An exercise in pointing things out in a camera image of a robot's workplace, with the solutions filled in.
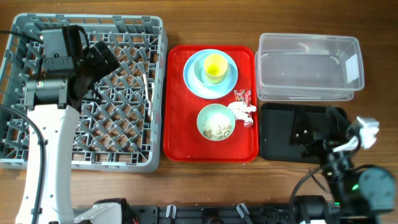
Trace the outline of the rice food scraps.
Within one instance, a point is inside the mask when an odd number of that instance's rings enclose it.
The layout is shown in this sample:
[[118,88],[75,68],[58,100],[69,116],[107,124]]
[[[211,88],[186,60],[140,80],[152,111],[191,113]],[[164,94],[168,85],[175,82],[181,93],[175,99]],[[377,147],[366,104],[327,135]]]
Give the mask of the rice food scraps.
[[203,122],[203,135],[212,141],[224,140],[232,132],[232,125],[227,116],[212,114]]

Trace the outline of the white tissue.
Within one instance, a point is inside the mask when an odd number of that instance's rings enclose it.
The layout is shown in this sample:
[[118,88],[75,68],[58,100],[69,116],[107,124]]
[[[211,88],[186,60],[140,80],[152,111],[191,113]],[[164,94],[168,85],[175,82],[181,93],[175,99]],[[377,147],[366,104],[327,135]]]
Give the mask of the white tissue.
[[243,120],[253,123],[251,113],[256,112],[257,108],[253,105],[247,105],[242,101],[235,101],[228,105],[228,109],[234,114],[235,120]]

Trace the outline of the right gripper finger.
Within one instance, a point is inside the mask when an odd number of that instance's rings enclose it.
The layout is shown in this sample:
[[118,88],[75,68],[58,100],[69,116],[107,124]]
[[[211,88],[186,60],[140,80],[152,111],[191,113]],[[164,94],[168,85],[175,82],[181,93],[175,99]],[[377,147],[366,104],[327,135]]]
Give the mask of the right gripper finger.
[[335,107],[326,108],[328,134],[331,140],[346,140],[346,130],[351,123]]
[[294,119],[289,139],[290,145],[310,145],[320,140],[320,131],[316,126],[315,113],[303,108],[294,109]]

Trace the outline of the white plastic spoon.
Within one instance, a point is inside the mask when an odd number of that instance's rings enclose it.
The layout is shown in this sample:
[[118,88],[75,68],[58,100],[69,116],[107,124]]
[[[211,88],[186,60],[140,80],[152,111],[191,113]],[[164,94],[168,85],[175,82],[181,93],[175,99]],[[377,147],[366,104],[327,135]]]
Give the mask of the white plastic spoon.
[[152,92],[151,92],[151,98],[150,98],[149,116],[150,116],[150,119],[154,119],[154,96],[155,96],[154,91],[155,91],[155,83],[152,82],[150,84],[150,87],[151,87],[151,91]]

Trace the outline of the red candy wrapper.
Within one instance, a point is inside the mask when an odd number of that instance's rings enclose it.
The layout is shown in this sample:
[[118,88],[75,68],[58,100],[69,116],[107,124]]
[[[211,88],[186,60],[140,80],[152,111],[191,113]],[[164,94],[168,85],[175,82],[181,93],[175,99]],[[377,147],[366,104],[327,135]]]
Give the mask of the red candy wrapper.
[[252,119],[252,113],[255,112],[255,109],[251,104],[252,102],[251,90],[250,89],[234,90],[234,95],[236,101],[241,101],[246,105],[244,109],[244,114],[247,115],[248,118],[244,119],[244,127],[251,128],[254,124],[254,121]]

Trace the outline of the mint green bowl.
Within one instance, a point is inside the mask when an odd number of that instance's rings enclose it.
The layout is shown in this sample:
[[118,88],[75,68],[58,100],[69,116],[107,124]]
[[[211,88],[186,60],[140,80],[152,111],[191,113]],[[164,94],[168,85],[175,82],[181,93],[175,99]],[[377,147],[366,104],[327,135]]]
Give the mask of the mint green bowl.
[[221,104],[207,105],[199,112],[199,114],[197,116],[197,128],[198,128],[198,131],[200,132],[200,134],[204,137],[204,135],[202,133],[203,132],[203,122],[207,117],[211,116],[212,114],[223,114],[228,117],[228,119],[230,120],[230,123],[232,125],[232,132],[227,137],[227,138],[229,138],[235,129],[236,120],[235,120],[234,114],[231,112],[231,110]]

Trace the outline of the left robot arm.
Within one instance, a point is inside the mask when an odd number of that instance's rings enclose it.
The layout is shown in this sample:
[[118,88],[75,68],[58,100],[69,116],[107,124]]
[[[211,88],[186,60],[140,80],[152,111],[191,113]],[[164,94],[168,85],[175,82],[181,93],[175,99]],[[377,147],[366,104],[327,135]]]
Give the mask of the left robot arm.
[[24,85],[29,155],[16,223],[73,223],[72,147],[82,102],[120,63],[103,41],[94,46],[81,26],[41,31],[45,55]]

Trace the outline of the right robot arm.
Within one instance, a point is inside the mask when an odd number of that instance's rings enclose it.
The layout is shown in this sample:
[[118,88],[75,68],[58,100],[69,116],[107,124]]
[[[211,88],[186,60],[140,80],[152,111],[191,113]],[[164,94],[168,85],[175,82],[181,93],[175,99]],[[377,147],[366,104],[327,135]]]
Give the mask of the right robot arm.
[[[394,209],[396,179],[381,166],[355,167],[351,159],[360,149],[370,149],[374,145],[379,121],[358,116],[350,122],[335,107],[327,107],[325,116],[327,133],[317,130],[303,107],[294,110],[289,143],[303,146],[302,157],[317,157],[319,166],[294,187],[289,199],[290,222],[340,223],[355,218],[377,222],[380,214]],[[327,181],[334,199],[332,205],[323,197],[297,194],[317,172],[322,172]]]

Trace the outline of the white plastic fork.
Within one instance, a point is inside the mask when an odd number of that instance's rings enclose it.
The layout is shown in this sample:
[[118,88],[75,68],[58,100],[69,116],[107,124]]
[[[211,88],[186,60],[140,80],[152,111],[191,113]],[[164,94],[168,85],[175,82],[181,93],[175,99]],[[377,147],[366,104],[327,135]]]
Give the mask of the white plastic fork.
[[143,81],[144,81],[144,91],[146,94],[146,101],[148,102],[147,114],[148,114],[149,118],[151,118],[151,116],[152,116],[152,100],[149,98],[149,88],[148,88],[149,85],[148,85],[147,75],[145,72],[143,73],[142,77],[143,77]]

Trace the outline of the yellow plastic cup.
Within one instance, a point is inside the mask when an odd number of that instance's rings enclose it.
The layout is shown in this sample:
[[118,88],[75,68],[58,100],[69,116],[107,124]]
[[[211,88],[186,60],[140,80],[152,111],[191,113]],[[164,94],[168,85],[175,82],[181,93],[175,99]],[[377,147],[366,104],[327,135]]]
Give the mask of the yellow plastic cup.
[[212,84],[220,83],[229,69],[227,59],[220,54],[206,56],[203,66],[206,79]]

